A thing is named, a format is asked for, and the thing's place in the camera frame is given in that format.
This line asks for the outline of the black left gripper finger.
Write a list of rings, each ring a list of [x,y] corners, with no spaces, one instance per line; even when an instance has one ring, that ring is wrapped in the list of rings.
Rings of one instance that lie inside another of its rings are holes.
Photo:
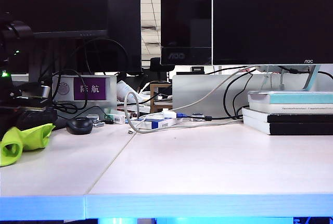
[[[1,109],[1,121],[0,121],[0,140],[4,134],[13,126],[15,126],[17,118],[20,115],[20,111],[12,109]]]

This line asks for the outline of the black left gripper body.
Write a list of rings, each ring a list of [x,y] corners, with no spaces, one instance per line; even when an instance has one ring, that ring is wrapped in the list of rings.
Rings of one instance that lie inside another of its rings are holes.
[[[42,97],[15,97],[1,100],[1,109],[44,111],[49,99]]]

